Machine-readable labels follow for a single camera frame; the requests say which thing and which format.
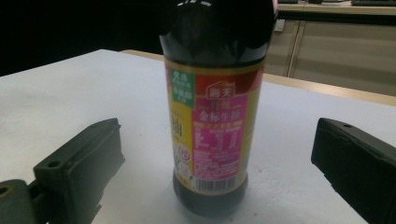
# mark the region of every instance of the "table edge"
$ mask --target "table edge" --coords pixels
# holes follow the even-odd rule
[[[126,49],[121,51],[122,53],[132,54],[135,56],[140,56],[144,58],[154,59],[158,61],[163,61],[164,57],[159,54],[148,53],[139,50]],[[293,87],[306,91],[315,91],[319,93],[325,93],[334,96],[352,98],[357,100],[368,101],[372,103],[378,103],[382,105],[393,105],[396,106],[396,97],[390,95],[384,95],[369,91],[358,91],[344,87],[337,87],[317,82],[305,81],[290,77],[280,77],[270,74],[264,74],[262,81],[273,83],[277,85]]]

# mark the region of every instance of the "bottle label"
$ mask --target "bottle label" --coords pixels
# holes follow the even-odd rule
[[[213,69],[167,61],[175,174],[186,188],[220,195],[246,178],[262,63]]]

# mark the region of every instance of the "dark background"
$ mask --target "dark background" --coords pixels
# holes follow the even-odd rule
[[[92,52],[162,53],[160,0],[15,0],[0,4],[0,76]]]

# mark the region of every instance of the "soy sauce bottle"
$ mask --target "soy sauce bottle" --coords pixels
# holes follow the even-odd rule
[[[162,12],[175,193],[195,214],[226,216],[248,185],[276,2],[165,0]]]

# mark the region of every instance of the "barcode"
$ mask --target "barcode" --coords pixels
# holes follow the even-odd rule
[[[195,178],[195,190],[203,192],[223,192],[233,189],[236,184],[236,176],[222,180],[204,180]]]

